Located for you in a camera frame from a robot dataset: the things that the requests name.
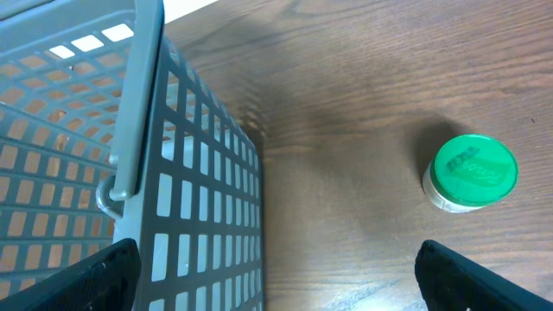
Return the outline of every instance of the green bottle cap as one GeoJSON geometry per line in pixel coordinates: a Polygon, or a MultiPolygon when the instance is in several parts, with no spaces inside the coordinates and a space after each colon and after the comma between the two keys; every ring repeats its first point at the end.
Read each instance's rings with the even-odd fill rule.
{"type": "Polygon", "coordinates": [[[447,200],[486,206],[515,188],[518,165],[513,153],[497,139],[470,134],[443,145],[430,166],[430,177],[447,200]]]}

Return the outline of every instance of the plastic container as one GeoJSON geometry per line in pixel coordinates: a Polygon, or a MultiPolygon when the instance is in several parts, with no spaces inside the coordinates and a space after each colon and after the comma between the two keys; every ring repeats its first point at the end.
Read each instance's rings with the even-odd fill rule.
{"type": "Polygon", "coordinates": [[[25,3],[0,12],[0,299],[134,238],[135,310],[261,310],[261,163],[162,1],[25,3]]]}
{"type": "Polygon", "coordinates": [[[442,210],[466,213],[504,199],[517,179],[517,160],[503,143],[471,134],[442,146],[424,173],[423,189],[442,210]]]}

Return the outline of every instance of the green lid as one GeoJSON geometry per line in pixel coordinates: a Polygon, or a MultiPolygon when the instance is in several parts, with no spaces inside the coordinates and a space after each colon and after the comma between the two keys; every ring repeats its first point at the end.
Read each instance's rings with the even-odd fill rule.
{"type": "Polygon", "coordinates": [[[515,188],[518,165],[500,141],[470,134],[443,145],[430,166],[430,176],[446,199],[463,206],[485,206],[515,188]]]}

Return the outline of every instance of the wood grain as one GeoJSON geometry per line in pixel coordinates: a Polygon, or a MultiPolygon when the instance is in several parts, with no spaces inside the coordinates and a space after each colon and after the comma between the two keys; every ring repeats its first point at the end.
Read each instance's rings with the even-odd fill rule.
{"type": "Polygon", "coordinates": [[[169,38],[264,152],[267,309],[424,310],[433,238],[553,300],[551,1],[219,0],[169,38]],[[431,206],[421,173],[471,131],[516,154],[505,201],[431,206]]]}

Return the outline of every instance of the small jar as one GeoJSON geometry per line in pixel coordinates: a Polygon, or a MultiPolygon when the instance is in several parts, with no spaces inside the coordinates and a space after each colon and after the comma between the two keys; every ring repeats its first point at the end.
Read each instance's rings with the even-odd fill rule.
{"type": "Polygon", "coordinates": [[[504,199],[517,180],[517,160],[502,142],[469,134],[442,146],[424,173],[423,189],[442,210],[466,213],[504,199]]]}

